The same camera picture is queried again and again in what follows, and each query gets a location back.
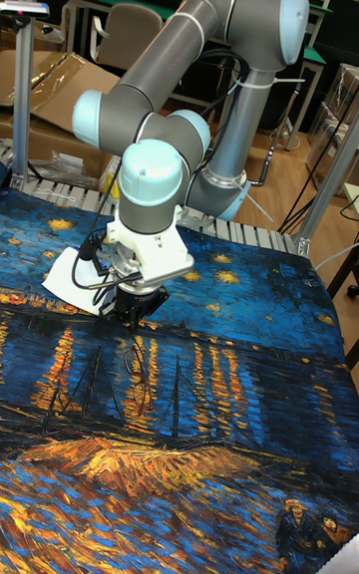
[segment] cardboard box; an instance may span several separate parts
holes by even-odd
[[[318,142],[318,136],[324,133],[322,125],[325,120],[333,120],[335,118],[333,112],[328,107],[326,103],[320,103],[319,109],[317,114],[312,122],[312,125],[309,129],[307,138],[309,142],[314,145]]]
[[[336,157],[338,150],[341,147],[341,144],[345,138],[345,135],[348,131],[347,125],[340,125],[337,133],[335,134],[334,131],[339,123],[337,118],[333,120],[324,120],[320,131],[316,135],[316,142],[312,146],[311,151],[309,152],[306,158],[306,165],[308,170],[311,171],[317,162],[319,156],[324,151],[327,143],[329,142],[328,147],[325,150],[325,154],[319,164],[315,167],[314,172],[312,173],[313,182],[316,188],[319,188],[324,177],[327,175],[334,158]],[[350,165],[348,166],[342,181],[340,182],[337,190],[335,191],[335,195],[339,195],[340,197],[346,197],[345,192],[343,190],[344,182],[349,182],[350,184],[359,185],[359,148],[356,150],[355,155],[353,156]]]
[[[88,89],[107,93],[118,76],[75,54],[55,52],[34,52],[33,69],[29,159],[49,161],[54,152],[72,155],[83,161],[84,177],[99,179],[111,155],[75,138],[72,113],[81,94]],[[0,76],[0,138],[8,139],[13,126],[15,52],[0,54]],[[58,173],[48,178],[59,179]],[[73,183],[66,172],[60,181]]]
[[[0,52],[16,49],[16,34],[11,29],[11,22],[1,27]],[[66,41],[60,27],[45,21],[35,21],[34,51],[65,52]]]
[[[345,125],[351,125],[359,109],[359,68],[341,64],[325,103]]]

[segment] chair backrest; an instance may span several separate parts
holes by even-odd
[[[163,26],[155,10],[137,3],[117,3],[109,13],[97,62],[128,69],[149,46]]]

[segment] light blue joint cap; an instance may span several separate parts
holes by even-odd
[[[100,106],[102,92],[84,92],[74,106],[72,126],[79,140],[100,148]]]
[[[227,207],[227,209],[218,216],[218,219],[223,219],[225,222],[230,222],[237,213],[240,205],[246,197],[250,189],[250,180],[248,179],[241,190],[239,196]]]
[[[120,170],[120,190],[133,204],[159,206],[180,188],[179,152],[162,140],[140,140],[126,149]]]
[[[280,47],[286,65],[293,65],[299,56],[308,21],[308,14],[308,0],[280,1]]]
[[[196,112],[192,112],[190,109],[179,109],[177,112],[170,114],[169,118],[171,116],[179,116],[180,118],[184,118],[195,128],[200,137],[204,156],[210,143],[210,130],[205,119]]]

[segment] painting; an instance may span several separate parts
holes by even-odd
[[[91,213],[2,189],[0,217],[0,572],[309,574],[359,531],[308,260],[183,229],[195,265],[133,333],[42,286]]]

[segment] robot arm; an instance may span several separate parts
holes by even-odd
[[[178,204],[224,219],[235,215],[274,76],[296,61],[307,17],[307,0],[183,0],[108,94],[86,92],[76,104],[75,135],[123,156],[120,204],[108,238],[115,244],[117,312],[128,321],[135,316],[130,323],[146,314],[148,300],[159,305],[164,280],[192,266],[176,230]],[[226,99],[213,158],[198,169],[210,140],[204,119],[191,111],[165,118],[158,111],[210,37],[244,58],[249,71]],[[122,284],[133,272],[141,279]]]

